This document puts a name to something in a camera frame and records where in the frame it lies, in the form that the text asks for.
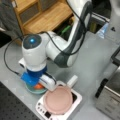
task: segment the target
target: wooden board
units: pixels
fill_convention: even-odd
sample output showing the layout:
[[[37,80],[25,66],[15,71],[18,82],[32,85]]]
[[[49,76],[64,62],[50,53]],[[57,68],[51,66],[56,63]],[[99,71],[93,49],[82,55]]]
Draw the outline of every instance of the wooden board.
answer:
[[[68,5],[58,2],[24,26],[26,33],[39,33],[57,28],[72,15]]]
[[[17,12],[21,13],[31,5],[35,4],[37,0],[16,0],[17,3]]]

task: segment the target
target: gray table surface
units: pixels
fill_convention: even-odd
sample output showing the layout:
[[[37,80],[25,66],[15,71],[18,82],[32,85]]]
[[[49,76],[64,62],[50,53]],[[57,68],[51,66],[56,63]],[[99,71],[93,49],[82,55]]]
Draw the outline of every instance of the gray table surface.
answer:
[[[42,119],[35,110],[35,105],[41,95],[34,95],[28,92],[24,82],[5,67],[3,61],[5,47],[0,49],[0,81],[36,116]],[[87,33],[77,61],[71,68],[59,68],[52,61],[48,61],[48,72],[55,76],[57,80],[62,80],[66,83],[73,75],[79,77],[74,89],[83,96],[83,101],[81,102],[80,111],[76,114],[74,120],[111,120],[96,109],[94,95],[102,78],[110,77],[117,69],[110,62],[110,56],[117,47],[112,41],[103,40],[95,34]],[[6,58],[12,69],[20,73],[24,71],[18,65],[18,61],[22,58],[20,46],[12,44],[8,49]]]

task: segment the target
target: table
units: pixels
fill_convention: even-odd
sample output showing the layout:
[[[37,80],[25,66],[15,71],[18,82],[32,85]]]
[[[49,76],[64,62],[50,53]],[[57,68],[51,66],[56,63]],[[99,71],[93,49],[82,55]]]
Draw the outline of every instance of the table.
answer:
[[[0,49],[0,81],[36,116],[43,120],[35,110],[35,105],[41,95],[34,95],[28,92],[24,82],[5,67],[3,61],[5,47]],[[96,109],[94,95],[101,80],[104,77],[109,78],[117,69],[110,61],[110,56],[117,48],[118,45],[116,43],[101,39],[97,35],[88,32],[77,61],[71,68],[59,68],[52,61],[48,61],[48,72],[55,76],[57,80],[62,80],[66,83],[73,75],[79,77],[74,89],[83,96],[83,101],[80,111],[76,114],[74,120],[110,120],[110,118]],[[20,73],[24,71],[17,63],[21,57],[21,47],[12,44],[7,52],[7,62],[12,69]]]

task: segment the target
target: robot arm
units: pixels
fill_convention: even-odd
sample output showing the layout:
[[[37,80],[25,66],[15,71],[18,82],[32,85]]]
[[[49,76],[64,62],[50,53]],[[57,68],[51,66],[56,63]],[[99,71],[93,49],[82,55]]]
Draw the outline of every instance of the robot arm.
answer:
[[[68,41],[51,31],[39,35],[31,34],[23,40],[22,51],[26,72],[22,79],[32,86],[40,82],[51,91],[55,89],[55,80],[45,74],[47,57],[59,67],[65,68],[72,66],[78,56],[92,14],[92,3],[91,0],[67,2],[75,16]]]
[[[85,29],[88,27],[92,14],[92,4],[90,0],[68,0],[71,9],[75,12],[75,21],[68,41],[49,32],[56,46],[50,41],[46,47],[46,53],[59,67],[70,67],[74,64],[79,47],[85,37]]]

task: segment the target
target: orange object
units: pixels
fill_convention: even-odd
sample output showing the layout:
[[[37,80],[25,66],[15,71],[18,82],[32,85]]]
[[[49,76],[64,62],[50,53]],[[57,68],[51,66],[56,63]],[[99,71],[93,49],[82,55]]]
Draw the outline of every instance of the orange object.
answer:
[[[34,86],[34,89],[43,89],[44,88],[44,86],[43,85],[41,85],[40,83],[38,83],[36,86]]]

